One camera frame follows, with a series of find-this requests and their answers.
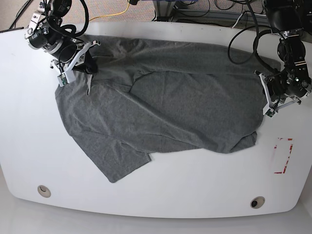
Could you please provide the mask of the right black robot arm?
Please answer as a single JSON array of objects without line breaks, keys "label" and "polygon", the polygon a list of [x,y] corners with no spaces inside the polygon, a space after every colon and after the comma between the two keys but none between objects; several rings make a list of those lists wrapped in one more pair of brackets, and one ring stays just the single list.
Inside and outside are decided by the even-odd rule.
[{"label": "right black robot arm", "polygon": [[96,74],[98,66],[89,49],[100,45],[99,41],[84,41],[80,37],[89,25],[89,12],[85,1],[81,1],[84,9],[84,26],[81,31],[73,24],[62,25],[62,18],[72,6],[71,0],[42,0],[33,14],[25,39],[35,50],[43,49],[55,59],[50,68],[56,68],[61,75],[66,70]]}]

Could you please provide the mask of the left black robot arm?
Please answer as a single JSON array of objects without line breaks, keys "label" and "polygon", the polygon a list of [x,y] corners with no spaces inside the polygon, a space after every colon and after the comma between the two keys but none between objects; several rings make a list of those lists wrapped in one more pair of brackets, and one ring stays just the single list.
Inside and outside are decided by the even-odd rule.
[{"label": "left black robot arm", "polygon": [[[255,13],[246,1],[249,12],[253,18],[256,36],[253,41],[251,58],[266,68],[271,74],[266,76],[259,71],[267,103],[263,108],[263,114],[272,117],[282,108],[292,104],[300,104],[301,99],[312,92],[312,79],[309,76],[308,65],[305,61],[306,49],[300,38],[300,34],[308,30],[307,20],[311,7],[310,0],[264,0],[262,5],[268,20],[264,31],[260,31]],[[284,63],[281,71],[272,68],[258,54],[257,48],[262,36],[277,34],[280,36],[277,53]]]}]

